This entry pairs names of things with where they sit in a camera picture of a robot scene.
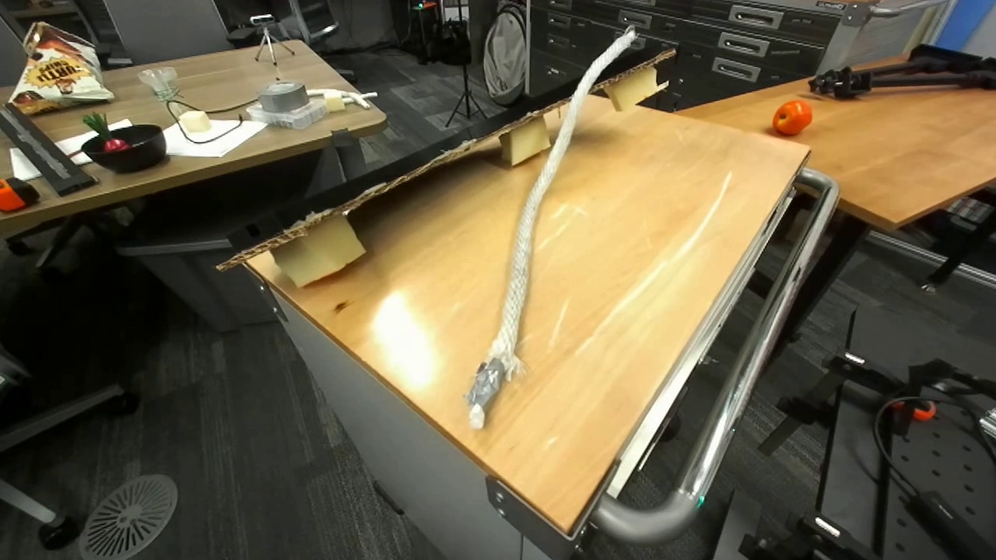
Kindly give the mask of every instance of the white cable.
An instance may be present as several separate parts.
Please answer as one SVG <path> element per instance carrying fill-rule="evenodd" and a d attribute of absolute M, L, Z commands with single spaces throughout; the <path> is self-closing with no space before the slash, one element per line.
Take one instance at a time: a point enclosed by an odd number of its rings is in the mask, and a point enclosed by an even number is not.
<path fill-rule="evenodd" d="M 474 430 L 487 427 L 488 410 L 501 391 L 501 382 L 520 371 L 518 345 L 520 345 L 522 308 L 526 308 L 526 297 L 530 297 L 531 235 L 537 235 L 539 206 L 549 196 L 549 189 L 561 171 L 561 161 L 564 161 L 567 147 L 574 140 L 574 127 L 579 122 L 579 112 L 583 112 L 597 75 L 610 64 L 618 64 L 629 51 L 631 42 L 634 42 L 634 30 L 629 28 L 589 66 L 589 73 L 583 75 L 579 88 L 570 97 L 555 151 L 526 196 L 520 227 L 518 227 L 518 245 L 515 245 L 515 259 L 511 259 L 511 271 L 508 271 L 501 326 L 499 326 L 499 337 L 492 341 L 488 357 L 476 367 L 476 377 L 474 377 L 474 387 L 467 395 Z"/>

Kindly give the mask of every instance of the floor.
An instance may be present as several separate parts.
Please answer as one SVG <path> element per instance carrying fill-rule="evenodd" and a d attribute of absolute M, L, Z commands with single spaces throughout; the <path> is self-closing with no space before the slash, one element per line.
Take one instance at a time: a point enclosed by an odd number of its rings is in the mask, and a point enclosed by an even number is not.
<path fill-rule="evenodd" d="M 424 147 L 446 127 L 462 97 L 462 70 L 419 66 L 406 54 L 351 54 L 337 66 L 378 91 L 389 132 L 364 140 L 372 166 Z M 908 364 L 948 357 L 961 371 L 996 377 L 996 292 L 950 281 L 938 297 L 915 288 L 926 266 L 863 245 L 847 274 L 822 298 L 801 337 L 772 360 L 740 420 L 735 448 L 715 478 L 705 516 L 674 545 L 625 548 L 592 533 L 584 556 L 683 556 L 715 552 L 732 494 L 767 503 L 769 526 L 789 528 L 814 513 L 826 430 L 796 430 L 772 459 L 756 446 L 782 420 L 777 400 L 814 387 L 826 360 L 844 351 L 855 315 L 853 351 L 904 373 Z M 146 560 L 432 560 L 440 552 L 372 489 L 372 478 L 314 395 L 307 371 L 277 324 L 217 332 L 178 302 L 156 276 L 120 259 L 106 243 L 82 236 L 54 274 L 0 253 L 0 339 L 36 380 L 10 408 L 43 410 L 106 382 L 130 387 L 142 404 L 127 416 L 90 416 L 0 459 L 0 475 L 87 516 L 115 487 L 164 474 L 181 508 Z M 750 324 L 752 302 L 735 315 Z M 677 483 L 680 450 L 696 433 L 702 408 L 718 382 L 705 371 L 687 387 L 683 427 L 625 489 L 625 501 L 654 503 Z M 0 508 L 0 556 L 63 560 L 75 548 L 41 552 L 36 523 Z"/>

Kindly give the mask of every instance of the wooden tabletop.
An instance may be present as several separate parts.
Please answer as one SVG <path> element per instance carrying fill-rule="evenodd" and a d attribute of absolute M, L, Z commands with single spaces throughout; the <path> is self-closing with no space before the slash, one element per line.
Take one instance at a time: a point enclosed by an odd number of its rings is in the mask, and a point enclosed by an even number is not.
<path fill-rule="evenodd" d="M 313 54 L 305 43 L 290 42 L 288 46 L 296 55 L 288 55 L 277 46 L 281 79 L 302 82 L 307 91 L 321 91 L 321 88 L 351 91 L 351 84 L 337 70 L 330 70 L 319 54 Z M 127 117 L 133 125 L 168 127 L 173 116 L 149 93 L 149 88 L 138 82 L 142 70 L 176 70 L 178 97 L 207 112 L 237 106 L 237 102 L 252 102 L 256 93 L 275 82 L 275 66 L 268 58 L 256 64 L 256 54 L 260 46 L 247 46 L 247 51 L 223 51 L 223 54 L 173 58 L 156 66 L 115 70 L 115 73 L 106 73 L 106 88 L 115 93 L 112 102 L 36 116 L 36 125 L 48 137 L 63 140 L 63 137 L 83 135 L 87 127 L 82 125 L 82 116 L 99 109 L 106 112 L 109 122 Z M 0 215 L 0 235 L 20 235 L 54 219 L 68 219 L 78 211 L 95 211 L 95 208 L 120 206 L 127 200 L 141 200 L 149 193 L 190 187 L 196 182 L 221 177 L 231 171 L 285 161 L 285 160 L 321 151 L 334 132 L 372 132 L 372 127 L 379 127 L 382 122 L 385 116 L 379 109 L 350 106 L 346 112 L 334 112 L 323 122 L 307 127 L 296 127 L 296 132 L 268 127 L 252 140 L 247 140 L 243 147 L 237 147 L 234 153 L 226 153 L 223 160 L 173 156 L 164 166 L 156 166 L 138 175 L 112 175 L 99 166 L 87 166 L 83 171 L 97 177 L 95 187 L 78 189 L 73 196 L 55 196 L 43 182 L 36 182 L 36 187 L 41 189 L 41 204 L 17 215 Z M 0 137 L 0 177 L 13 175 L 8 147 L 10 147 L 8 137 Z"/>
<path fill-rule="evenodd" d="M 785 101 L 808 101 L 814 169 L 840 182 L 840 211 L 905 227 L 996 177 L 996 93 L 981 88 L 878 88 L 860 101 L 814 97 L 805 82 L 707 102 L 683 116 L 767 135 Z"/>
<path fill-rule="evenodd" d="M 296 289 L 252 263 L 330 339 L 414 404 L 483 470 L 570 533 L 805 147 L 589 101 L 546 200 L 522 321 L 522 377 L 483 433 L 467 388 L 499 329 L 520 206 L 546 160 L 499 166 L 499 142 L 351 215 L 367 254 Z"/>

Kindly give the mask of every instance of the gray cabinet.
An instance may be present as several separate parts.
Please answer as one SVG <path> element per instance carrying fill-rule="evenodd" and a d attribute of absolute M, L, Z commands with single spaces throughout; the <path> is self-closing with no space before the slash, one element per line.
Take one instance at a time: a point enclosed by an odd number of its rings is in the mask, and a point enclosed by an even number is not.
<path fill-rule="evenodd" d="M 629 55 L 677 46 L 661 82 L 669 91 L 647 101 L 661 109 L 684 109 L 850 64 L 866 42 L 876 14 L 816 11 L 769 0 L 526 0 L 530 70 L 526 97 L 574 84 L 584 66 L 624 30 L 634 28 Z M 887 43 L 878 55 L 905 54 L 926 30 L 932 7 L 918 7 L 900 26 L 878 26 Z"/>

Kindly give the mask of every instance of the paper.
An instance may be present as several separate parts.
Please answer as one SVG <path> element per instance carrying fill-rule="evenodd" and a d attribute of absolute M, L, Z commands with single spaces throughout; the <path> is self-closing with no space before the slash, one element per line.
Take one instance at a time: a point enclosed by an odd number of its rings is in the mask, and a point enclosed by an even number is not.
<path fill-rule="evenodd" d="M 190 160 L 221 160 L 231 151 L 243 147 L 250 137 L 256 137 L 264 125 L 261 122 L 212 122 L 209 132 L 185 137 L 178 125 L 164 127 L 164 153 L 173 156 L 190 156 Z"/>
<path fill-rule="evenodd" d="M 90 160 L 87 160 L 87 153 L 82 153 L 82 147 L 83 147 L 90 137 L 95 137 L 95 132 L 83 132 L 83 135 L 75 135 L 75 137 L 58 140 L 55 147 L 58 147 L 67 156 L 73 156 L 75 166 L 83 166 L 83 161 L 90 161 Z M 30 160 L 28 160 L 22 151 L 10 151 L 10 171 L 13 171 L 13 177 L 20 177 L 20 182 L 36 182 L 36 177 L 38 177 L 38 169 L 30 166 Z"/>

